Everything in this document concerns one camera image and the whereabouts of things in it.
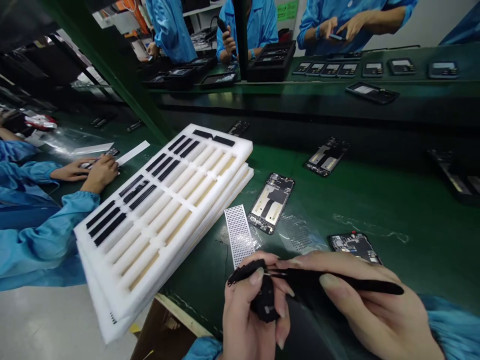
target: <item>black strip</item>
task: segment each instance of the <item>black strip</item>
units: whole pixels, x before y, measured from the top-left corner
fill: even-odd
[[[201,131],[201,130],[195,130],[193,132],[195,135],[198,135],[198,136],[201,136],[202,138],[205,138],[205,139],[210,139],[212,138],[213,139],[213,135],[209,132],[205,132],[205,131]]]
[[[123,196],[127,193],[128,190],[134,187],[136,183],[140,181],[141,178],[143,178],[143,175],[139,175],[135,180],[132,181],[130,185],[128,185],[126,188],[124,188],[122,191],[120,191],[119,195],[123,198]]]
[[[180,137],[177,139],[177,141],[175,141],[175,142],[168,148],[168,150],[172,151],[173,149],[175,149],[175,147],[176,147],[178,144],[180,144],[180,142],[181,142],[183,139],[185,139],[185,135],[180,136]]]
[[[105,213],[110,210],[110,208],[115,204],[115,201],[110,202],[107,206],[105,206],[95,217],[86,223],[86,228],[89,229],[95,224]]]
[[[150,164],[149,167],[146,168],[148,172],[152,171],[152,169],[157,166],[157,164],[165,157],[165,154],[160,155],[159,157],[156,158],[154,162]]]
[[[152,191],[154,191],[156,188],[157,188],[156,185],[152,185],[147,190],[145,190],[145,192],[142,195],[140,195],[138,197],[138,199],[133,202],[132,205],[130,205],[130,209],[135,210],[135,208],[138,205],[140,205],[142,203],[142,201],[145,200],[147,198],[147,196],[150,195],[152,193]]]
[[[115,220],[100,234],[98,237],[95,239],[95,245],[100,246],[101,243],[104,242],[104,240],[107,238],[108,235],[110,235],[121,223],[125,218],[127,217],[127,214],[122,212],[120,215],[116,217]]]
[[[175,160],[169,167],[158,177],[158,180],[163,181],[172,172],[173,169],[180,163],[180,160]]]
[[[164,167],[167,166],[167,164],[173,159],[173,157],[169,156],[164,162],[161,163],[161,165],[159,167],[156,168],[156,170],[154,172],[152,172],[151,174],[153,176],[157,176],[159,174],[159,172],[161,172]]]
[[[117,215],[120,212],[120,208],[116,207],[110,213],[102,220],[100,223],[93,228],[92,231],[90,231],[88,234],[90,235],[91,238],[93,238],[97,233],[102,230],[102,228],[107,225],[107,223],[113,219],[115,215]]]
[[[187,139],[182,145],[180,145],[180,146],[178,147],[178,149],[175,150],[173,153],[174,153],[175,155],[177,155],[177,154],[178,154],[179,152],[181,152],[181,151],[184,149],[184,147],[186,147],[186,146],[189,144],[189,142],[191,142],[191,141],[192,141],[192,139],[191,139],[191,138],[188,138],[188,139]]]
[[[132,200],[144,187],[146,187],[149,184],[150,181],[148,180],[143,180],[143,182],[138,185],[135,190],[133,190],[131,193],[129,193],[125,198],[123,199],[123,202],[125,204],[128,204],[130,200]]]
[[[195,141],[192,145],[190,145],[184,152],[181,153],[180,157],[181,158],[184,158],[186,157],[188,154],[190,154],[190,152],[198,145],[200,144],[198,141]]]
[[[213,141],[216,141],[217,143],[225,144],[225,145],[228,145],[228,146],[235,145],[235,141],[229,140],[229,139],[226,139],[226,138],[220,137],[220,136],[215,136],[213,138]]]

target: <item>finger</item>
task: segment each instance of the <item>finger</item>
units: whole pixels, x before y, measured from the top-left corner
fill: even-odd
[[[250,303],[260,292],[264,277],[264,268],[259,267],[249,278],[236,283],[228,308],[228,319],[239,329],[246,329],[250,312]]]

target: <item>white strip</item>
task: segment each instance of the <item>white strip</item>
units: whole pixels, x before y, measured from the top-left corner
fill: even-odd
[[[121,158],[119,158],[116,161],[118,163],[118,166],[122,166],[127,161],[129,161],[133,157],[137,156],[139,153],[141,153],[143,150],[145,150],[149,146],[150,146],[149,142],[147,140],[144,140],[142,143],[140,143],[139,145],[134,147],[132,150],[127,152],[125,155],[123,155]]]
[[[99,153],[102,151],[107,151],[107,150],[110,150],[113,144],[114,144],[113,142],[109,142],[109,143],[95,145],[95,146],[79,147],[73,150],[70,155],[93,154],[93,153]]]

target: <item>perforated metal sheet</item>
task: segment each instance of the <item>perforated metal sheet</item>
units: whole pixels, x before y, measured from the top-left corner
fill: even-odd
[[[254,241],[243,205],[225,209],[226,228],[230,238],[233,268],[236,269],[243,258],[255,252]]]

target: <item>electronic component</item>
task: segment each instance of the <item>electronic component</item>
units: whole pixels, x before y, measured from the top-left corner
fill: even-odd
[[[350,144],[335,137],[329,137],[325,144],[318,148],[318,151],[308,159],[303,167],[326,178],[332,173],[340,159],[350,149]]]
[[[239,137],[242,135],[245,130],[250,126],[250,124],[246,121],[238,120],[233,126],[228,130],[227,134]]]
[[[382,261],[370,244],[369,239],[361,232],[352,231],[350,234],[330,235],[328,242],[336,252],[351,253],[358,258],[367,260],[369,263],[382,265]]]
[[[346,88],[346,91],[381,105],[389,104],[400,96],[398,92],[390,91],[361,81],[350,85]]]
[[[300,65],[298,65],[295,70],[292,71],[293,75],[305,75],[307,70],[309,69],[310,65],[312,65],[311,62],[302,62]]]
[[[323,70],[320,73],[320,76],[323,78],[334,78],[337,76],[340,70],[339,63],[328,63],[323,67]]]
[[[310,68],[305,72],[307,76],[320,76],[322,69],[325,67],[325,62],[314,62]]]
[[[396,58],[388,60],[391,73],[393,75],[415,75],[417,69],[409,58]]]
[[[339,78],[354,78],[358,67],[358,63],[344,63],[341,65],[337,76]]]
[[[381,78],[384,75],[384,64],[382,62],[367,62],[363,65],[361,75],[364,78]]]
[[[459,68],[455,61],[435,61],[428,65],[430,79],[456,79],[459,77]]]
[[[272,172],[248,213],[248,222],[272,235],[294,185],[293,179]]]

